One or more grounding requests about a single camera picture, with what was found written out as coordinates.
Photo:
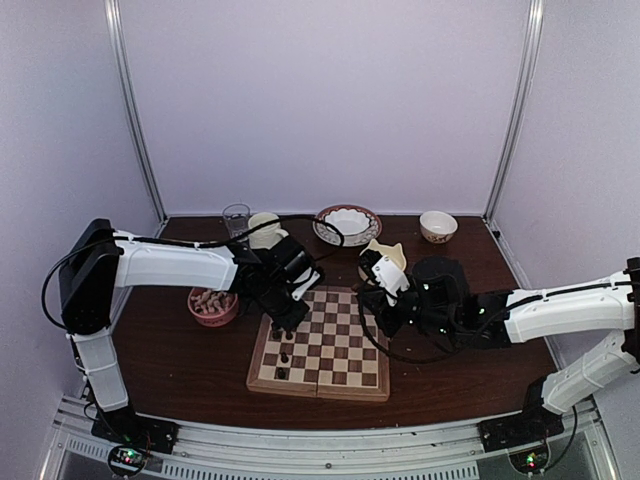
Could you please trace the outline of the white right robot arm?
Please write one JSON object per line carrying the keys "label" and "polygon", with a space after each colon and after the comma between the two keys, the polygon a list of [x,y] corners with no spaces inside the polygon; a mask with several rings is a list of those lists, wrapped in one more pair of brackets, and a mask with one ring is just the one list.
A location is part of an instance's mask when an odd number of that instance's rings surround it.
{"label": "white right robot arm", "polygon": [[535,440],[577,402],[625,372],[639,371],[639,260],[608,277],[552,289],[512,289],[473,294],[462,265],[429,256],[405,273],[388,256],[365,252],[359,267],[360,310],[392,338],[405,325],[431,338],[444,335],[448,359],[467,349],[506,348],[565,333],[605,330],[607,336],[579,360],[531,384],[513,419],[519,440]]}

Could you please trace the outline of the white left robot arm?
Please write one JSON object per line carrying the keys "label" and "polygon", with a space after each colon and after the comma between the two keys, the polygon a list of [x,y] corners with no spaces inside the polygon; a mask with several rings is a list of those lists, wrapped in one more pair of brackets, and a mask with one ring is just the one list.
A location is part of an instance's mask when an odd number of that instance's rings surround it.
{"label": "white left robot arm", "polygon": [[290,235],[269,249],[242,238],[187,242],[117,231],[93,220],[59,267],[62,324],[77,350],[106,429],[123,444],[144,433],[123,380],[110,332],[112,296],[136,286],[198,287],[254,301],[281,329],[297,328],[309,310],[304,294],[324,271]]}

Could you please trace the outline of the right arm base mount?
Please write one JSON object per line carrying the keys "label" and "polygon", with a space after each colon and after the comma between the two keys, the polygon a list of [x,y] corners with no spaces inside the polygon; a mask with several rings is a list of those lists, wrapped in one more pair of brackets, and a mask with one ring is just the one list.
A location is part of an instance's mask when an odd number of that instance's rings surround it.
{"label": "right arm base mount", "polygon": [[480,439],[486,452],[510,449],[564,432],[560,417],[524,418],[519,415],[485,420],[478,424]]}

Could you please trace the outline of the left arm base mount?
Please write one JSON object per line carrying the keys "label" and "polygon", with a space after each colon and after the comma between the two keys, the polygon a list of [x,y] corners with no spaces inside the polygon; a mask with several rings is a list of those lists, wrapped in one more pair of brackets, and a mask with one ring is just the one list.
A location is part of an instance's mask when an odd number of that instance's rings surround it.
{"label": "left arm base mount", "polygon": [[177,440],[179,427],[176,423],[134,416],[116,418],[107,416],[98,419],[91,428],[95,437],[113,443],[134,446],[151,452],[171,454]]}

